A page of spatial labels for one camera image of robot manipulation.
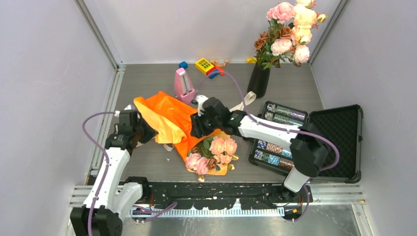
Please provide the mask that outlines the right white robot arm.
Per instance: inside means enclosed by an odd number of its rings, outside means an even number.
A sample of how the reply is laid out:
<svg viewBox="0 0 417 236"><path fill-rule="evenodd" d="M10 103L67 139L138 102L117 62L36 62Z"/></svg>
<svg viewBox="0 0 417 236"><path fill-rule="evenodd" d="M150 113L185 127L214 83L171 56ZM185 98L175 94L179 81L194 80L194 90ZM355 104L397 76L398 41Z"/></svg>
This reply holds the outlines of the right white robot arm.
<svg viewBox="0 0 417 236"><path fill-rule="evenodd" d="M298 198L302 187L318 175L330 152L331 142L317 134L311 124L285 125L244 111L230 111L220 100L203 95L191 103L197 106L197 112L191 115L193 137L202 138L221 130L228 135L258 139L290 150L294 167L280 189L281 197L288 202Z"/></svg>

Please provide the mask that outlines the orange flower bouquet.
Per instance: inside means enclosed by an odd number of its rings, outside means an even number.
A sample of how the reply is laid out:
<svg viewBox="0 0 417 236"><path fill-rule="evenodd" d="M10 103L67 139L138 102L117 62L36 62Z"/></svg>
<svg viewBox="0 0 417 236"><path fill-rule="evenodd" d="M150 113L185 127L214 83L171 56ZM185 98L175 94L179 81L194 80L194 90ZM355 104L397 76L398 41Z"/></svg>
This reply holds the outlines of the orange flower bouquet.
<svg viewBox="0 0 417 236"><path fill-rule="evenodd" d="M237 143L219 129L201 138L191 136L191 115L197 110L180 100L159 92L147 99L133 100L145 121L157 131L156 143L173 148L185 168L205 181L205 175L224 176L235 169Z"/></svg>

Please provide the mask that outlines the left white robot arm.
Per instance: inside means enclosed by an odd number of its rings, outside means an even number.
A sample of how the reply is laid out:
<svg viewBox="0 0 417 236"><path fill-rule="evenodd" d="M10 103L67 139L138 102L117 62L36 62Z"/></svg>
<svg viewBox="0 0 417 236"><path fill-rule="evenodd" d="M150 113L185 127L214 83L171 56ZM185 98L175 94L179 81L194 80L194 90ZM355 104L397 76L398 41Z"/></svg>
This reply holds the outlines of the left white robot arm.
<svg viewBox="0 0 417 236"><path fill-rule="evenodd" d="M145 177L131 177L120 193L117 190L133 150L137 145L152 140L157 132L133 104L110 114L119 121L104 145L88 133L85 121L82 124L84 134L103 153L104 160L88 196L70 213L70 222L77 236L120 236L123 222L133 205L136 202L144 204L151 196Z"/></svg>

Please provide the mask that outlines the cream printed ribbon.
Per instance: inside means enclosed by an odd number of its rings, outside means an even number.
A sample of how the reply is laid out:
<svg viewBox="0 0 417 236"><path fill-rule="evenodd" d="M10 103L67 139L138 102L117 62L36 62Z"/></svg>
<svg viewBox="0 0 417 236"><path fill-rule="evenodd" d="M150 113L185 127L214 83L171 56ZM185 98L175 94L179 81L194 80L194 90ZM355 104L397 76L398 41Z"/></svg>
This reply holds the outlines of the cream printed ribbon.
<svg viewBox="0 0 417 236"><path fill-rule="evenodd" d="M256 98L257 98L257 95L254 92L250 91L244 96L243 100L239 104L230 108L229 111L231 111L231 112L236 111L236 110L243 111L244 110L244 105L251 104L252 102L254 102L256 100ZM163 147L168 152L171 152L172 150L175 149L173 144L163 144Z"/></svg>

